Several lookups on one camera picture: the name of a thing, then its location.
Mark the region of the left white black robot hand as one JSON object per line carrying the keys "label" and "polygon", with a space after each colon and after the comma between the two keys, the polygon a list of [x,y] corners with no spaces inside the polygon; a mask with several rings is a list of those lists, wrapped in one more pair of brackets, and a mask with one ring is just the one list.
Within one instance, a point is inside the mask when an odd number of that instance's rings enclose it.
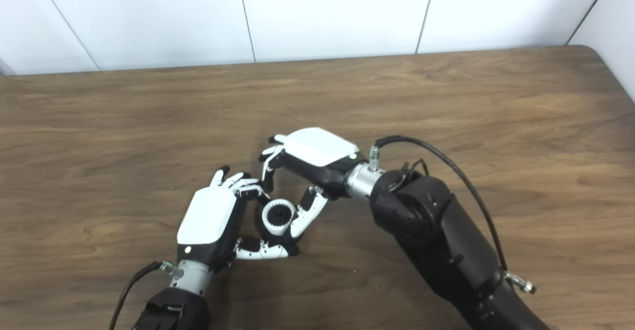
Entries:
{"label": "left white black robot hand", "polygon": [[262,238],[260,247],[242,249],[240,229],[248,202],[256,199],[263,206],[273,200],[250,173],[229,176],[231,167],[216,170],[211,182],[197,190],[189,203],[177,232],[177,262],[198,262],[214,274],[236,259],[276,259],[299,255],[296,244],[283,244]]}

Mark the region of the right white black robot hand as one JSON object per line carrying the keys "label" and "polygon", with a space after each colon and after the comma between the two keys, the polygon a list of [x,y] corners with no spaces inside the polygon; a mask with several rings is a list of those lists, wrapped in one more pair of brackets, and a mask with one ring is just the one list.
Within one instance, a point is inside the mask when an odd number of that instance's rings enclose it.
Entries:
{"label": "right white black robot hand", "polygon": [[312,127],[288,135],[269,138],[272,145],[261,152],[263,163],[261,186],[269,193],[274,189],[277,169],[286,169],[310,183],[297,206],[284,236],[297,239],[320,214],[328,201],[351,198],[347,178],[359,164],[366,163],[359,148],[325,129]]}

